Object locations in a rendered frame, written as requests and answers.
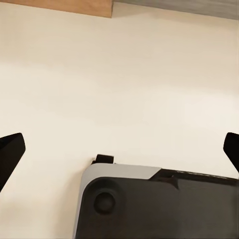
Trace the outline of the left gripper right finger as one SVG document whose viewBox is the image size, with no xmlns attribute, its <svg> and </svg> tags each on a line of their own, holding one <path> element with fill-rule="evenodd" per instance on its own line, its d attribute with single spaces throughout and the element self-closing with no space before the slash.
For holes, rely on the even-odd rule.
<svg viewBox="0 0 239 239">
<path fill-rule="evenodd" d="M 239 134 L 227 133 L 223 150 L 239 173 Z"/>
</svg>

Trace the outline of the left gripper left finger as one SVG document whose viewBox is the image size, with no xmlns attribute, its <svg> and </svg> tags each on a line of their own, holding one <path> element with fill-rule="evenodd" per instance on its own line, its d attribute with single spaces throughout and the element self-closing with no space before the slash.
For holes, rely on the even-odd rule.
<svg viewBox="0 0 239 239">
<path fill-rule="evenodd" d="M 0 138 L 0 192 L 25 153 L 22 133 Z"/>
</svg>

